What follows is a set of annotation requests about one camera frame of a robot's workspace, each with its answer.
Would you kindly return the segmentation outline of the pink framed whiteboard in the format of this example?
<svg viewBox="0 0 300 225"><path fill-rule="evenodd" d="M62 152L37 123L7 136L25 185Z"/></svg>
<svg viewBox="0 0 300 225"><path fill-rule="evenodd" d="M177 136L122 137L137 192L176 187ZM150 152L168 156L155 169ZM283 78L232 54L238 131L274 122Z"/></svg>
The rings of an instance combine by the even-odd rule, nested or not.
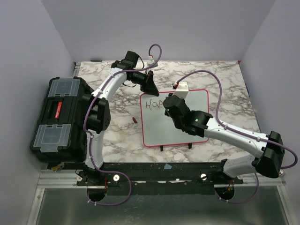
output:
<svg viewBox="0 0 300 225"><path fill-rule="evenodd" d="M177 129L170 117L165 116L163 101L172 91L162 91L159 96L142 94L140 111L142 139L146 147L205 143L206 137L189 135Z"/></svg>

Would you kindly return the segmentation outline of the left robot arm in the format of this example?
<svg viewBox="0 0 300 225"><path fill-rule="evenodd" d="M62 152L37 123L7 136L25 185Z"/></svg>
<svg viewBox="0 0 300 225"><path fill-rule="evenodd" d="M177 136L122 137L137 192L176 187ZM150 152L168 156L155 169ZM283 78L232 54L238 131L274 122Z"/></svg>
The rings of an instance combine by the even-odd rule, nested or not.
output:
<svg viewBox="0 0 300 225"><path fill-rule="evenodd" d="M101 184L104 174L109 173L101 169L104 164L104 134L111 121L109 102L125 81L140 85L141 91L146 94L158 96L158 89L154 84L154 75L151 69L157 65L161 54L156 60L149 54L151 63L145 68L137 69L136 64L139 55L128 51L124 59L112 63L108 77L88 96L86 100L88 108L83 122L83 130L87 136L87 156L83 168L83 177L93 185Z"/></svg>

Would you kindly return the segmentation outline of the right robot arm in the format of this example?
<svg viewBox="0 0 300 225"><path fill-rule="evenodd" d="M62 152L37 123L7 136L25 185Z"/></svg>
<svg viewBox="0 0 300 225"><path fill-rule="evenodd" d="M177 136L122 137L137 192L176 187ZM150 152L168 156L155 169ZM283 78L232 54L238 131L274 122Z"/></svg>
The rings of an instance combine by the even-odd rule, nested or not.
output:
<svg viewBox="0 0 300 225"><path fill-rule="evenodd" d="M167 97L163 106L165 115L173 120L177 129L189 135L216 139L248 152L244 157L222 160L223 167L215 173L218 182L225 184L232 178L249 173L279 177L285 154L279 133L264 134L229 127L209 113L190 110L185 100L176 95Z"/></svg>

